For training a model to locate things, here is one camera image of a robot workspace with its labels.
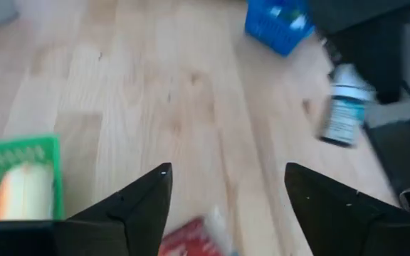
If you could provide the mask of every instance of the blue plastic basket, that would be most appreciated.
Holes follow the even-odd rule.
[[[295,0],[250,0],[246,15],[245,30],[282,56],[287,56],[296,45],[312,33],[313,25],[308,21],[303,30],[294,31],[290,24],[270,14],[273,6],[290,6],[306,11],[301,1]]]

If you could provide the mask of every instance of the red package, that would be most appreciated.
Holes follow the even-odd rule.
[[[195,218],[162,239],[158,256],[223,256],[204,227]]]

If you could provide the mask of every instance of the green crate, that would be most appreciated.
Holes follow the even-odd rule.
[[[55,194],[53,219],[63,219],[63,183],[58,137],[52,134],[0,142],[0,181],[6,171],[23,162],[36,162],[53,167]]]

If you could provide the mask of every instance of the bottle label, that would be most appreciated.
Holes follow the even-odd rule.
[[[331,104],[330,121],[324,136],[353,145],[364,120],[364,106],[345,100],[332,100]]]

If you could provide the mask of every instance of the black object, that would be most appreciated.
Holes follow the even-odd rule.
[[[318,30],[353,63],[382,104],[397,102],[405,86],[403,25],[410,0],[308,0]]]
[[[365,131],[401,206],[410,211],[410,120]]]
[[[285,185],[314,256],[410,256],[410,213],[289,163]]]
[[[64,221],[0,222],[0,255],[156,256],[172,191],[172,165]]]

